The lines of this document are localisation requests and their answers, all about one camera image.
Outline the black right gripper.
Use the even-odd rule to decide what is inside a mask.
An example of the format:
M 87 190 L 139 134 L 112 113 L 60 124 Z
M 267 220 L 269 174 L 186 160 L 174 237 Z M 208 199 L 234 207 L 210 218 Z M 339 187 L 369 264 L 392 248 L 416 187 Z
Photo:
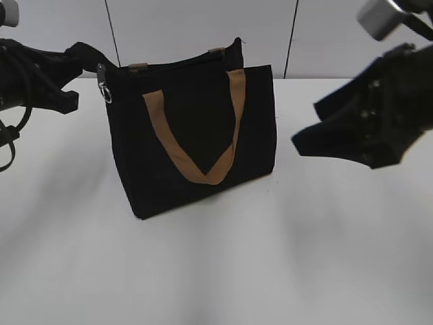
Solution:
M 359 117 L 329 118 L 359 94 L 361 73 L 314 103 L 322 121 L 292 136 L 301 156 L 360 158 L 371 169 L 399 164 L 409 148 L 432 130 L 432 46 L 405 43 L 374 67 L 358 104 Z

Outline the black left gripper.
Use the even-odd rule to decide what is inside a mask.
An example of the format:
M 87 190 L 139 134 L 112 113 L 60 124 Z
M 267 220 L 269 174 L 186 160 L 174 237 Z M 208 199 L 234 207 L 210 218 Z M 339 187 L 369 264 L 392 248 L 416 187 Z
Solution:
M 18 106 L 52 110 L 69 114 L 78 110 L 79 94 L 62 91 L 44 74 L 34 74 L 34 68 L 51 64 L 59 67 L 79 67 L 96 73 L 106 67 L 106 57 L 98 49 L 77 42 L 63 52 L 43 51 L 27 47 L 13 39 L 1 40 L 1 110 Z

